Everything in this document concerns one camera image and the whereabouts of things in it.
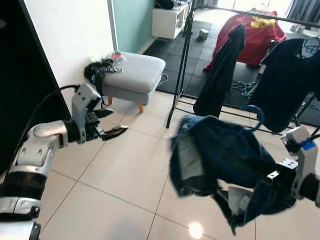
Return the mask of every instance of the clothing rack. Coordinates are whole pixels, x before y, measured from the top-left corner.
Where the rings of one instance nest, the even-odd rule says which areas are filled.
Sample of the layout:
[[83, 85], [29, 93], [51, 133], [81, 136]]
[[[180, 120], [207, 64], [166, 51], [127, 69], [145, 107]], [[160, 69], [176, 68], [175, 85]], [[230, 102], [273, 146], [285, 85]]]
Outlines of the clothing rack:
[[[210, 6], [210, 5], [198, 5], [198, 6], [195, 6], [195, 4], [196, 4], [195, 2], [196, 2], [195, 0], [193, 0], [191, 2], [191, 9], [190, 9], [190, 12], [189, 12], [186, 20], [185, 20], [185, 26], [184, 26], [184, 29], [183, 29], [183, 36], [184, 36], [185, 40], [184, 40], [184, 45], [183, 45], [183, 50], [182, 50], [179, 73], [178, 73], [176, 86], [175, 86], [175, 91], [174, 91], [172, 107], [171, 107], [171, 110], [169, 112], [168, 119], [167, 119], [167, 122], [166, 122], [166, 128], [167, 129], [170, 127], [170, 122], [171, 122], [171, 119], [172, 119], [172, 116], [174, 114], [175, 109], [183, 111], [183, 112], [186, 112], [186, 113], [189, 113], [189, 114], [194, 114], [192, 112], [189, 112], [189, 111], [183, 110], [181, 108], [178, 108], [177, 104], [178, 103], [185, 103], [185, 104], [188, 104], [188, 105], [193, 105], [193, 103], [182, 101], [182, 100], [180, 100], [180, 98], [181, 97], [187, 97], [187, 98], [190, 97], [190, 96], [188, 96], [186, 94], [183, 94], [183, 91], [184, 91], [183, 86], [184, 86], [184, 80], [185, 80], [185, 72], [186, 72], [186, 66], [187, 66], [188, 52], [189, 52], [189, 47], [190, 47], [190, 38], [192, 36], [192, 24], [193, 24], [193, 21], [194, 21], [195, 10], [203, 9], [203, 8], [213, 9], [213, 10], [222, 10], [222, 11], [232, 12], [232, 13], [236, 13], [236, 14], [243, 14], [243, 15], [247, 15], [247, 16], [256, 16], [256, 17], [263, 18], [263, 19], [275, 19], [275, 20], [279, 20], [279, 21], [284, 21], [284, 22], [289, 22], [289, 23], [294, 23], [294, 24], [300, 24], [300, 25], [304, 25], [306, 27], [320, 28], [320, 25], [312, 23], [312, 22], [305, 22], [305, 21], [300, 21], [300, 20], [287, 19], [287, 18], [283, 18], [283, 17], [278, 17], [278, 16], [269, 15], [269, 14], [265, 14], [265, 13], [258, 13], [258, 12], [253, 12], [253, 11], [241, 11], [241, 10], [236, 10], [236, 9], [222, 8], [222, 7]], [[303, 109], [300, 111], [299, 114], [295, 114], [293, 121], [295, 122], [295, 124], [297, 126], [300, 125], [300, 121], [299, 121], [298, 118], [303, 113], [303, 111], [309, 106], [309, 104], [312, 102], [313, 99], [314, 99], [314, 97], [308, 101], [308, 103], [303, 107]], [[241, 114], [236, 114], [236, 113], [233, 113], [233, 112], [228, 112], [228, 111], [223, 111], [223, 110], [221, 112], [222, 113], [231, 114], [231, 115], [234, 115], [234, 116], [239, 116], [239, 117], [242, 117], [242, 118], [257, 120], [256, 118], [244, 116], [244, 115], [241, 115]], [[267, 132], [267, 133], [280, 135], [279, 133], [274, 133], [272, 131], [268, 131], [268, 130], [264, 130], [264, 129], [258, 129], [258, 130], [262, 131], [262, 132]], [[317, 129], [312, 133], [312, 135], [315, 135], [317, 133], [317, 131], [319, 131], [319, 130], [320, 130], [320, 126], [317, 127]]]

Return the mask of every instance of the grey ottoman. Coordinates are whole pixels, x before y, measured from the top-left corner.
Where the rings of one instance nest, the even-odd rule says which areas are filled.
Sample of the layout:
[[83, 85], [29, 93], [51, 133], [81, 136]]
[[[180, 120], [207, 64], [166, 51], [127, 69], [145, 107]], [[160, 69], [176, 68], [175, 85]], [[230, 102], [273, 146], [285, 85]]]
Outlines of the grey ottoman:
[[108, 73], [103, 81], [102, 92], [112, 104], [113, 97], [132, 101], [138, 104], [143, 113], [155, 92], [166, 62], [154, 56], [123, 52], [126, 58], [117, 68], [122, 72]]

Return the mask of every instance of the small box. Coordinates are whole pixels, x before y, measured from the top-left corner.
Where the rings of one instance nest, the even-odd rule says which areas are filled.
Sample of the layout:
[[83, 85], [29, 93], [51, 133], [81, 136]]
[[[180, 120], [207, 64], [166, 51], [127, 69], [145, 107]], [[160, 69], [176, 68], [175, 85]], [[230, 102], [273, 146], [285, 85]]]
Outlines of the small box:
[[201, 38], [202, 40], [207, 40], [208, 35], [209, 35], [209, 31], [205, 29], [200, 29], [199, 38]]

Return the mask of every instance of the grey cushion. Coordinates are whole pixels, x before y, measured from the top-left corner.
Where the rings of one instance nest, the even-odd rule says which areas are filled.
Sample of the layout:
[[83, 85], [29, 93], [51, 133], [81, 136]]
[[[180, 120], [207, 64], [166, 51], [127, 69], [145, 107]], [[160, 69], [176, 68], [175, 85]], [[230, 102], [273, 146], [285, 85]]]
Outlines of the grey cushion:
[[122, 72], [108, 73], [104, 78], [105, 87], [149, 93], [158, 84], [166, 62], [160, 58], [123, 52], [126, 58], [117, 68]]

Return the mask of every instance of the white tile floor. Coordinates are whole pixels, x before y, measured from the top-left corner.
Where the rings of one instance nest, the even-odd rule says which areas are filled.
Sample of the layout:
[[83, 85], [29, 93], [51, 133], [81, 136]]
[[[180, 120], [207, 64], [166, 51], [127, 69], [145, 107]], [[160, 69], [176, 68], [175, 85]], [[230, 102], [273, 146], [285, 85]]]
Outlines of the white tile floor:
[[[192, 222], [202, 225], [203, 240], [320, 239], [320, 210], [308, 200], [282, 214], [259, 216], [237, 228], [234, 237], [209, 197], [178, 198], [168, 177], [168, 138], [185, 113], [176, 110], [166, 129], [172, 100], [173, 95], [156, 91], [140, 114], [134, 103], [114, 99], [114, 115], [101, 124], [105, 129], [129, 125], [125, 134], [107, 142], [71, 144], [56, 154], [38, 219], [42, 240], [191, 240]], [[179, 107], [192, 110], [184, 103]], [[228, 107], [223, 110], [249, 116]], [[254, 124], [227, 113], [221, 118]], [[278, 136], [264, 132], [256, 136], [277, 160], [288, 155]]]

